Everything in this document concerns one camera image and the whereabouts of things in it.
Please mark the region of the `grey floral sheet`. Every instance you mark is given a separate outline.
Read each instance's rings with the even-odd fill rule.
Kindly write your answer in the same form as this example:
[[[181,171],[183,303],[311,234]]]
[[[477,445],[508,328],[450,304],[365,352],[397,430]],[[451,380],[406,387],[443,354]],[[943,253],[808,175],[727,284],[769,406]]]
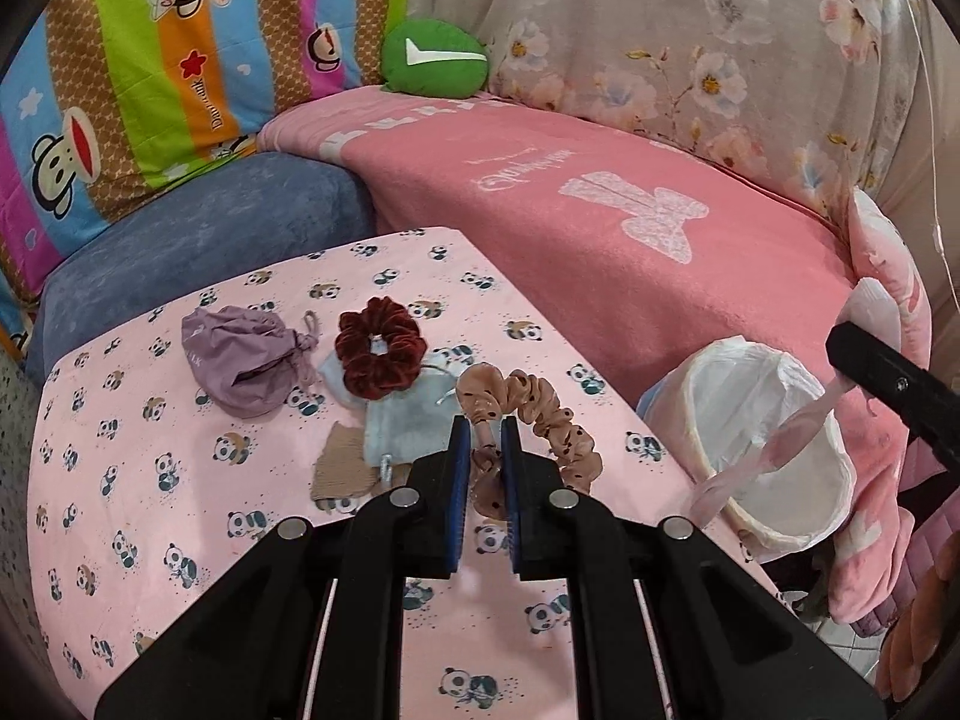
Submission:
[[[491,93],[656,138],[843,216],[918,76],[923,0],[409,0],[488,50]]]

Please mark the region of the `green checkmark cushion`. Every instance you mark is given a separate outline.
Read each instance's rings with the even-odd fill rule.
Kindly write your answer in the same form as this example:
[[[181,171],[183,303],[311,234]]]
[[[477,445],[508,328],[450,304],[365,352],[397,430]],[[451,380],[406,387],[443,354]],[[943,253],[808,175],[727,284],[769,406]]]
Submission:
[[[446,21],[402,21],[382,44],[381,75],[395,93],[470,98],[485,86],[489,68],[482,44]]]

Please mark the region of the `pink patterned pillow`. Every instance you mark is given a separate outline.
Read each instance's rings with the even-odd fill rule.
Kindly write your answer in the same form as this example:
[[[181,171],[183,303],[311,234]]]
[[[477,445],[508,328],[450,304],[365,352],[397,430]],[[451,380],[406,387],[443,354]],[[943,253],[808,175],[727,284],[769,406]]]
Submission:
[[[848,206],[848,239],[856,275],[875,278],[898,305],[901,354],[916,366],[928,367],[932,312],[923,278],[895,224],[859,187]]]

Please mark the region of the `light blue small sock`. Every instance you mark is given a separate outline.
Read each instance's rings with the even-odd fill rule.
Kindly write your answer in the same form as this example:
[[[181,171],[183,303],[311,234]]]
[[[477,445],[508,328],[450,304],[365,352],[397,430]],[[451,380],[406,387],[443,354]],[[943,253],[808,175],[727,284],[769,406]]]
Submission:
[[[343,378],[345,371],[343,371],[342,362],[338,359],[335,351],[331,351],[325,356],[324,361],[317,368],[317,373],[338,405],[345,406],[348,410],[353,411],[366,410],[366,400],[353,395],[345,385],[345,379]]]

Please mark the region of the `pink bed blanket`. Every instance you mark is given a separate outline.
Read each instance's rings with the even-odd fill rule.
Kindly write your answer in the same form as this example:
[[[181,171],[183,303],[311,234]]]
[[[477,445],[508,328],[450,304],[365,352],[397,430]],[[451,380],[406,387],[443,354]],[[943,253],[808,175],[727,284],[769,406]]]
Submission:
[[[587,426],[599,401],[638,401],[713,341],[781,349],[818,380],[853,289],[850,252],[822,221],[690,154],[493,98],[352,89],[263,127],[263,151],[345,167],[382,232],[459,244],[392,265],[358,258],[433,343],[563,383]]]

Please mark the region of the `pink fabric piece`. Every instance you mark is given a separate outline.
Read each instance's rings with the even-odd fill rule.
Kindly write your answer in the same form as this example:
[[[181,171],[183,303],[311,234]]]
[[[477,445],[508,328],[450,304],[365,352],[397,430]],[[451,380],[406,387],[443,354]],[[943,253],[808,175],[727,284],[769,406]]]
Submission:
[[[875,278],[861,278],[839,312],[836,325],[851,322],[867,335],[883,341],[893,351],[901,349],[901,317],[896,300]],[[794,460],[822,429],[827,416],[844,395],[856,388],[853,379],[835,371],[820,397],[799,408],[778,426],[761,449],[748,450],[726,470],[698,484],[690,505],[690,518],[698,527],[708,525],[729,499],[760,475],[776,472]]]

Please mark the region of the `beige spotted scrunchie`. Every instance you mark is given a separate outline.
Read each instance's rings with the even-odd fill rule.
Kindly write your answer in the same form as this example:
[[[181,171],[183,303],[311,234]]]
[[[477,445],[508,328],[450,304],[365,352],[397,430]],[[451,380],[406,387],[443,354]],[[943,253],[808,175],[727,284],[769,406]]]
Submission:
[[[482,362],[460,374],[455,396],[473,429],[472,502],[482,517],[506,520],[503,452],[494,437],[494,426],[505,416],[514,416],[544,439],[567,488],[589,494],[601,476],[604,464],[596,442],[574,422],[573,411],[560,403],[547,379],[523,371],[505,376],[498,367]]]

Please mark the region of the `white-lined trash bin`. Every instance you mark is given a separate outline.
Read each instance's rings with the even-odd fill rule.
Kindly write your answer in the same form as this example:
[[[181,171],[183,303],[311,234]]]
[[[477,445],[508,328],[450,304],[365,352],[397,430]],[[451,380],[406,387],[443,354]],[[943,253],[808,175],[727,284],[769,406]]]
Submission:
[[[782,422],[823,392],[793,355],[729,337],[709,343],[649,388],[638,415],[701,483],[758,455]],[[828,416],[794,460],[745,484],[722,515],[758,561],[775,561],[836,532],[850,513],[854,483],[838,421]]]

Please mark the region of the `purple drawstring pouch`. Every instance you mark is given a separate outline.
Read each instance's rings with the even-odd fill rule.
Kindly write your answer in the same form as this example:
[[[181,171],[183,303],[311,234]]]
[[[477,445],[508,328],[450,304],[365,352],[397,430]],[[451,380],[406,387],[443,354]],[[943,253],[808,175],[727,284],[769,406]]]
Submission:
[[[319,341],[312,310],[302,327],[288,327],[275,312],[227,305],[217,312],[195,309],[181,323],[185,359],[199,387],[228,415],[270,415],[298,387],[317,380],[311,355]]]

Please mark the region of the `light blue drawstring bag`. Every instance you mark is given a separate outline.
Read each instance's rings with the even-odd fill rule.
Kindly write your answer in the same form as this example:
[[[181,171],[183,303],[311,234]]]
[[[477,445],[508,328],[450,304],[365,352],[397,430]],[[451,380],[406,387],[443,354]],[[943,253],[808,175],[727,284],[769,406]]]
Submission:
[[[368,403],[363,458],[382,483],[391,484],[400,466],[448,447],[452,423],[460,415],[456,383],[451,372],[428,367],[412,387]]]

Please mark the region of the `pink panda print cloth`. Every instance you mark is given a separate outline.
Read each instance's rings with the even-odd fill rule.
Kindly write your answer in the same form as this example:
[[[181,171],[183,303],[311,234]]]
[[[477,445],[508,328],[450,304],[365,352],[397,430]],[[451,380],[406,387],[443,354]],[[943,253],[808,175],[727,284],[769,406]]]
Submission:
[[[646,424],[460,232],[399,232],[275,263],[156,307],[67,353],[44,382],[29,470],[29,565],[53,672],[86,717],[268,528],[317,529],[370,495],[311,500],[335,426],[359,418],[319,382],[270,416],[239,421],[200,393],[181,343],[197,307],[272,307],[319,320],[314,366],[338,317],[373,296],[402,302],[433,364],[469,351],[544,376],[597,442],[590,492],[620,517],[680,511],[690,481]],[[469,512],[451,582],[407,583],[402,718],[574,718],[563,582],[509,575],[506,530]]]

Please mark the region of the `blue velvet cushion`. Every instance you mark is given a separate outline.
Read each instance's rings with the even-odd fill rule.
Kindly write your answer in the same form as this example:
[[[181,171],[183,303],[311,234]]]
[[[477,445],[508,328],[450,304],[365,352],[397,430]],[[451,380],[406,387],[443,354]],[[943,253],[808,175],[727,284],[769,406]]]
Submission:
[[[47,278],[26,356],[29,380],[158,305],[296,255],[376,232],[353,172],[257,153],[179,185],[76,250]]]

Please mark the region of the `dark red velvet scrunchie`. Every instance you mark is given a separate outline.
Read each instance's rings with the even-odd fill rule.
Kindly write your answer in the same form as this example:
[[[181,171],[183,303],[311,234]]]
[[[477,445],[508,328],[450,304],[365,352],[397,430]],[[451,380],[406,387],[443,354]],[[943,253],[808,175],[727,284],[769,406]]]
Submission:
[[[370,298],[363,309],[338,317],[335,354],[348,392],[363,400],[381,400],[412,387],[427,342],[402,304]]]

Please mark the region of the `colourful monkey print quilt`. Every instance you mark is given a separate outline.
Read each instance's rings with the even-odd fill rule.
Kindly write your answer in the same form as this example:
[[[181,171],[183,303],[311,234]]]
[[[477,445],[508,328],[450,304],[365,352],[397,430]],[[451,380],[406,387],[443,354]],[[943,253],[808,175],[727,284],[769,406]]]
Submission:
[[[374,83],[404,0],[49,0],[2,82],[2,341],[106,227],[244,156],[274,115]]]

